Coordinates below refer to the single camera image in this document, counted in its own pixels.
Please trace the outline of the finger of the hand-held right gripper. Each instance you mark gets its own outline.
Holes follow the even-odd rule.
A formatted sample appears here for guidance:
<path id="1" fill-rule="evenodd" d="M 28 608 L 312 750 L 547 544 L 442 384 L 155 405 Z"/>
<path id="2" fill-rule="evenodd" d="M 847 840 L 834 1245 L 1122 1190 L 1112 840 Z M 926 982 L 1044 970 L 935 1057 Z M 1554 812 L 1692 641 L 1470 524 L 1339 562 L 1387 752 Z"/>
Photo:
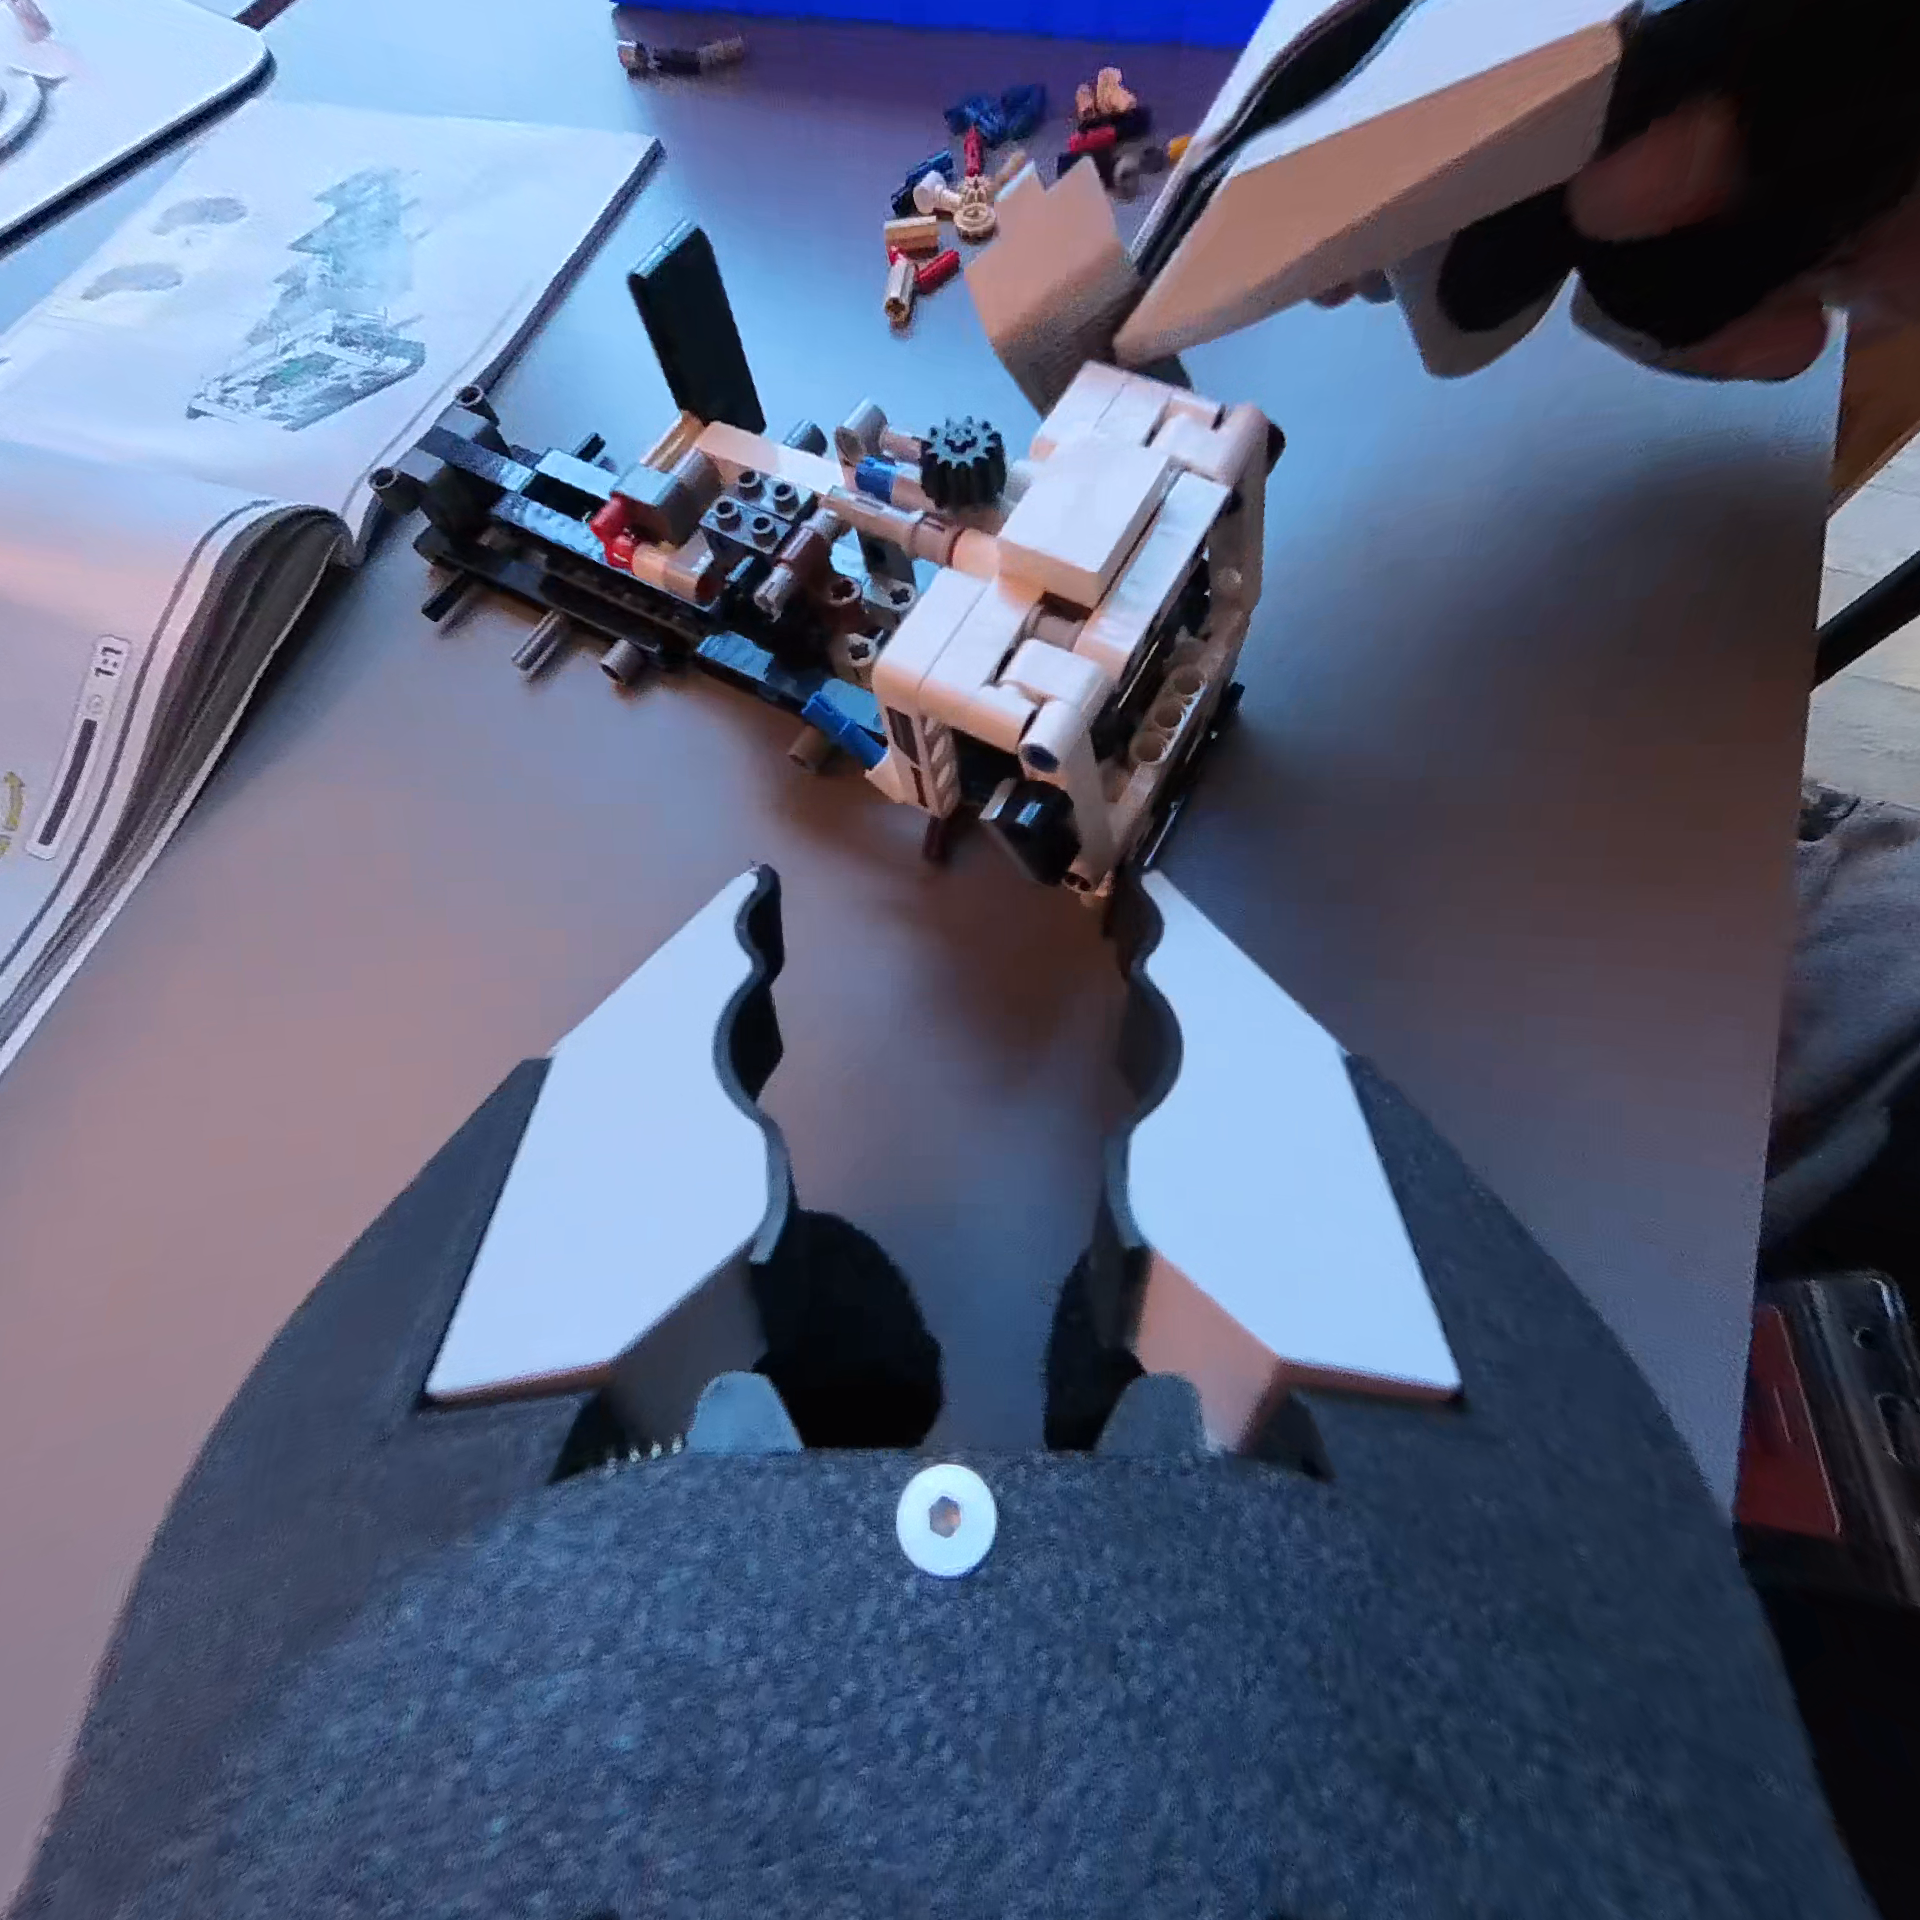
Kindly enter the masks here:
<path id="1" fill-rule="evenodd" d="M 1439 318 L 1443 242 L 1566 184 L 1600 149 L 1629 6 L 1271 6 L 1137 235 L 1116 360 L 1148 366 L 1332 285 L 1396 274 L 1433 370 L 1497 359 Z M 1379 35 L 1325 82 L 1339 30 Z"/>
<path id="2" fill-rule="evenodd" d="M 1116 360 L 1116 327 L 1143 304 L 1132 242 L 1090 160 L 1058 180 L 1025 162 L 996 199 L 996 235 L 964 281 L 992 359 L 1042 415 L 1080 366 Z"/>

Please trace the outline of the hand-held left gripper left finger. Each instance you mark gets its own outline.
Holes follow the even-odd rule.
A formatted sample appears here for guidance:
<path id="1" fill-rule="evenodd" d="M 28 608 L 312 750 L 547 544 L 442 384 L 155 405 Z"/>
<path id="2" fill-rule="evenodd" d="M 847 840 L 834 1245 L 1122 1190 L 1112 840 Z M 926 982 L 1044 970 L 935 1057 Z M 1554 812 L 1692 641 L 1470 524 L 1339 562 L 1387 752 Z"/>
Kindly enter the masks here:
<path id="1" fill-rule="evenodd" d="M 642 1444 L 768 1350 L 752 1271 L 794 1210 L 778 873 L 734 875 L 547 1057 L 442 1349 L 432 1409 L 602 1392 Z"/>

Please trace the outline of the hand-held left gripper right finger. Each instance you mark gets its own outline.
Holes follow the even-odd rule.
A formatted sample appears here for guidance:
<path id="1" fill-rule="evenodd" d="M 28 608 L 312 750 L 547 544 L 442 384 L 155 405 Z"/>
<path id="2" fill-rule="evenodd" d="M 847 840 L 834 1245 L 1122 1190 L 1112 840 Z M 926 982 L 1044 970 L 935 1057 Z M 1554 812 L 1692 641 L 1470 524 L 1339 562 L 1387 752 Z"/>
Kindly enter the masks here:
<path id="1" fill-rule="evenodd" d="M 1097 1340 L 1197 1389 L 1211 1452 L 1265 1452 L 1297 1389 L 1452 1405 L 1463 1365 L 1350 1057 L 1163 873 L 1116 895 L 1122 1073 Z"/>

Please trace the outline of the white and black lego vehicle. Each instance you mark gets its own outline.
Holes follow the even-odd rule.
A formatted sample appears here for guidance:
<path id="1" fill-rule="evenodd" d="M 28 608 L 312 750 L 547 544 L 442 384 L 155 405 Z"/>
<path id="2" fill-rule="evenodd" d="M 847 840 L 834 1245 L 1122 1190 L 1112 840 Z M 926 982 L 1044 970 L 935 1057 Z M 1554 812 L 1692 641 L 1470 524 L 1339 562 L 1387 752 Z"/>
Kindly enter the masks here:
<path id="1" fill-rule="evenodd" d="M 492 590 L 539 614 L 520 676 L 589 645 L 615 687 L 725 680 L 909 808 L 926 859 L 980 826 L 1107 899 L 1236 713 L 1278 429 L 1085 360 L 1018 460 L 986 415 L 907 435 L 872 400 L 768 438 L 709 233 L 669 228 L 628 292 L 678 405 L 637 461 L 518 445 L 464 386 L 370 471 L 425 524 L 419 614 Z"/>

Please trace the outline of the pile of small lego pieces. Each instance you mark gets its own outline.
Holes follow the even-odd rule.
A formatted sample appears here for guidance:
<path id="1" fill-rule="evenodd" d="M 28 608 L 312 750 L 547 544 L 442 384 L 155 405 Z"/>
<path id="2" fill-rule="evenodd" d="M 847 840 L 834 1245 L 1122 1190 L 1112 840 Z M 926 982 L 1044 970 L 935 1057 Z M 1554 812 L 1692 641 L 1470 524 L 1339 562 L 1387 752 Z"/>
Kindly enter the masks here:
<path id="1" fill-rule="evenodd" d="M 1074 82 L 1063 140 L 1034 154 L 1033 145 L 1047 124 L 1044 82 L 969 91 L 945 108 L 948 145 L 899 171 L 882 225 L 888 262 L 882 309 L 892 331 L 909 331 L 918 304 L 960 281 L 974 254 L 986 254 L 1026 162 L 1044 160 L 1051 176 L 1090 162 L 1107 199 L 1132 202 L 1191 145 L 1189 130 L 1163 130 L 1112 65 Z"/>

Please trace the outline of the open lego instruction booklet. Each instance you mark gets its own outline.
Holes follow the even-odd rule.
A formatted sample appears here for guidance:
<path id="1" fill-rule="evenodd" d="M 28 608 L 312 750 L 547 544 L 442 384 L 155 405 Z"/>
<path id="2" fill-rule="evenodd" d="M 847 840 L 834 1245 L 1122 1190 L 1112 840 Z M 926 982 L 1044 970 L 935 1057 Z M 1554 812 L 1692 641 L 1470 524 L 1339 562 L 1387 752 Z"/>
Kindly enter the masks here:
<path id="1" fill-rule="evenodd" d="M 329 568 L 660 140 L 256 101 L 5 331 L 0 1057 L 180 829 Z"/>

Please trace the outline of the person's right hand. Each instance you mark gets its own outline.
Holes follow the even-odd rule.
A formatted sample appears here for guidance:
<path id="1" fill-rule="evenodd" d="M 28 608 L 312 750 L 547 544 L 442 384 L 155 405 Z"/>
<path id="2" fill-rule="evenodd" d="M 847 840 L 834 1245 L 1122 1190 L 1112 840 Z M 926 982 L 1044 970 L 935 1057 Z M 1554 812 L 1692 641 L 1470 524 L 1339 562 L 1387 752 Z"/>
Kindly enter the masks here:
<path id="1" fill-rule="evenodd" d="M 1727 216 L 1744 189 L 1744 160 L 1705 124 L 1647 130 L 1611 154 L 1595 154 L 1570 180 L 1570 228 L 1583 239 L 1668 239 Z M 1620 359 L 1685 379 L 1782 384 L 1826 348 L 1830 274 L 1824 267 L 1754 294 L 1733 318 L 1697 345 L 1659 345 L 1640 327 L 1606 316 L 1574 294 L 1574 324 Z"/>

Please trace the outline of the blue plastic bin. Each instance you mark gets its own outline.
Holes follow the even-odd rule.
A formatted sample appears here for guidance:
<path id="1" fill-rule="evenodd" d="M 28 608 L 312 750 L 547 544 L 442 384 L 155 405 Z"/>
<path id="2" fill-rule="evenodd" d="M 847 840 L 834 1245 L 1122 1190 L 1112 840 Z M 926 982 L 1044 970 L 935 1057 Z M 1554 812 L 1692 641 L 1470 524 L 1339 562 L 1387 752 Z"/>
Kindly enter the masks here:
<path id="1" fill-rule="evenodd" d="M 637 9 L 1189 47 L 1248 41 L 1266 12 L 1265 0 L 642 0 Z"/>

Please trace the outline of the wooden cabinet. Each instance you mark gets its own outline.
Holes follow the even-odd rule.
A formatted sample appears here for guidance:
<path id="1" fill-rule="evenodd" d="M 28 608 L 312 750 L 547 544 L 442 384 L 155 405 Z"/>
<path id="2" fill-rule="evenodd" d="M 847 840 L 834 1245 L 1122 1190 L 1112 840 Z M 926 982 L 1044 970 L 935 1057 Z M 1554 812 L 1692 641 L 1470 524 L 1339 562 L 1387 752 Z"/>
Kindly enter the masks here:
<path id="1" fill-rule="evenodd" d="M 1920 435 L 1920 324 L 1848 324 L 1830 495 L 1834 515 Z"/>

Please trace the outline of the black metal bar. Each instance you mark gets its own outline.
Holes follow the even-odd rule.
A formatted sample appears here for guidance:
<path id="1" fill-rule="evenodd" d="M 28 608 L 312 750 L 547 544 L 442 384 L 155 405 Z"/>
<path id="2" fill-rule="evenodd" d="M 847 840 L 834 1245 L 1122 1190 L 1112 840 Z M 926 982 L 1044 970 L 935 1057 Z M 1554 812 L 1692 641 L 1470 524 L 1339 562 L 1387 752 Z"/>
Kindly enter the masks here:
<path id="1" fill-rule="evenodd" d="M 1818 624 L 1814 630 L 1814 676 L 1809 687 L 1826 687 L 1867 651 L 1898 636 L 1920 617 L 1920 555 L 1913 552 L 1898 568 L 1884 581 L 1862 590 L 1845 610 Z"/>

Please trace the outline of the red and silver object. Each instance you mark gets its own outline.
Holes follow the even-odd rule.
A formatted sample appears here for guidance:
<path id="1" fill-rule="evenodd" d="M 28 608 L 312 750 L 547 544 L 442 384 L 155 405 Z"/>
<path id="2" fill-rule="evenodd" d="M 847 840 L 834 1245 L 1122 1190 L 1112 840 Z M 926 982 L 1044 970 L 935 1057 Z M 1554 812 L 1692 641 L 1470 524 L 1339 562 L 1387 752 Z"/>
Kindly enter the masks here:
<path id="1" fill-rule="evenodd" d="M 1733 1536 L 1764 1589 L 1916 1611 L 1920 1356 L 1890 1275 L 1857 1266 L 1759 1290 Z"/>

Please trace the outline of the person's grey pants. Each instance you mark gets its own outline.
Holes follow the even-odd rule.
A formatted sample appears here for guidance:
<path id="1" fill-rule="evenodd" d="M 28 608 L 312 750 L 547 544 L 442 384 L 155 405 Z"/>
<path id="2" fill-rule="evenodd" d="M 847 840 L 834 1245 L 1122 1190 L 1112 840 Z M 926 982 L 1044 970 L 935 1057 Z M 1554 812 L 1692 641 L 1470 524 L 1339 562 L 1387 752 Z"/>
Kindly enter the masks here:
<path id="1" fill-rule="evenodd" d="M 1802 1237 L 1916 1120 L 1920 816 L 1806 779 L 1759 1245 Z"/>

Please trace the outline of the white rounded board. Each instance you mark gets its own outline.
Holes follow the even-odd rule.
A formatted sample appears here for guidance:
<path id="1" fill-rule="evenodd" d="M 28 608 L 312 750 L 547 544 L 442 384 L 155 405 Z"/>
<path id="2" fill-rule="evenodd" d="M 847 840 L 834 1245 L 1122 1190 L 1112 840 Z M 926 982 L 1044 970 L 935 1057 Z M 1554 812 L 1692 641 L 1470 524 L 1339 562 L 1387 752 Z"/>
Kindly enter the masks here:
<path id="1" fill-rule="evenodd" d="M 267 39 L 187 0 L 0 9 L 0 235 L 224 108 L 269 70 Z"/>

